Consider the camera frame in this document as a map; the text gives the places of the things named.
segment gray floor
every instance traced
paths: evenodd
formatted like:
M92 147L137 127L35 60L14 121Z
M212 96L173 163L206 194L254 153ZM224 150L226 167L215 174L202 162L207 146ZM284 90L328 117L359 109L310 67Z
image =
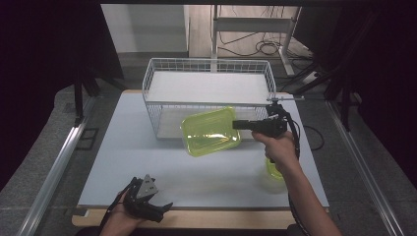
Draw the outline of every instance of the gray floor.
M152 56L161 55L121 54L125 81L120 82L130 89L140 89L148 60ZM284 78L281 62L273 59L270 63L273 74ZM300 68L307 66L307 62L294 63L298 63ZM79 149L73 153L35 235L74 235L79 230L72 225L71 217L77 213L78 197L121 93L102 80L97 81L101 94L96 99L91 120L87 125L90 132L97 134L95 142L92 144L90 140L85 140L78 143ZM288 81L289 79L277 80L278 83ZM287 89L301 85L300 81ZM352 161L352 156L335 128L322 96L325 87L326 85L321 85L309 90L305 94L307 99L298 101L297 106L304 125L318 129L326 141L323 148L315 150L313 154L328 197L331 217L344 235L389 235ZM64 144L74 119L73 90L65 88L57 93L55 109L24 163L0 193L0 235L17 233ZM350 123L351 134L398 217L404 235L417 235L417 191L364 124L355 107L350 110ZM318 146L321 142L320 137L310 129L306 129L306 132L311 147Z

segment hand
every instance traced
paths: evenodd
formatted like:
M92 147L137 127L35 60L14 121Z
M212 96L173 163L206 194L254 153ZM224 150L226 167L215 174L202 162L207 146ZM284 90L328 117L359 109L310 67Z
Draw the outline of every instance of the hand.
M105 223L100 236L130 235L138 227L139 224L146 221L145 219L136 219L129 215L125 209L125 206L123 206L123 200L125 199L125 196L126 193L123 194L119 204L111 211L110 217Z
M295 154L294 138L292 133L287 131L278 138L271 138L261 133L252 132L252 136L258 142L265 145L265 156L273 159L275 168L284 174L287 169L299 167Z

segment yellow object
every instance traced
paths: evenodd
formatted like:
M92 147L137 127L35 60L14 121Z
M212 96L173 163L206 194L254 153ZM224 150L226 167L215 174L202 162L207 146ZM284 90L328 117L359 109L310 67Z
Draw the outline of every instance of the yellow object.
M270 176L272 176L273 178L275 178L277 180L281 180L282 179L282 174L281 174L281 172L279 172L275 168L275 163L270 162L269 158L266 158L265 164L267 166L267 171L268 171L268 173L269 173Z
M240 135L232 127L236 119L232 107L191 115L181 124L184 144L191 156L233 148L240 144Z

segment wire basket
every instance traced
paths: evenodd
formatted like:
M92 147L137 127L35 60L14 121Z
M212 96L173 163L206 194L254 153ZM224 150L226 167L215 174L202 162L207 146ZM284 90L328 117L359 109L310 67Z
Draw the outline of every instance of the wire basket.
M159 139L181 139L180 126L189 115L235 108L237 119L268 117L265 106L275 95L268 61L152 58L143 96ZM251 138L241 133L242 139Z

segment cable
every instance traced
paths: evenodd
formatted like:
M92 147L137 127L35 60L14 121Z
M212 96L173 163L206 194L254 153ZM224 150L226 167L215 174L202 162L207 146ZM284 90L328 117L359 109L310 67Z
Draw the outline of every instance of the cable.
M320 139L322 139L322 143L318 147L311 148L311 150L321 149L325 145L325 137L323 137L323 134L319 130L317 130L316 128L314 128L314 127L306 126L306 125L303 125L303 127L315 131L320 136Z
M301 71L299 74L297 74L296 77L294 77L290 82L288 82L285 86L283 86L280 90L280 92L283 92L284 89L298 81L300 81L301 79L304 79L305 77L307 77L310 73L312 73L316 68L318 67L318 64L313 62L311 65L309 65L305 70Z

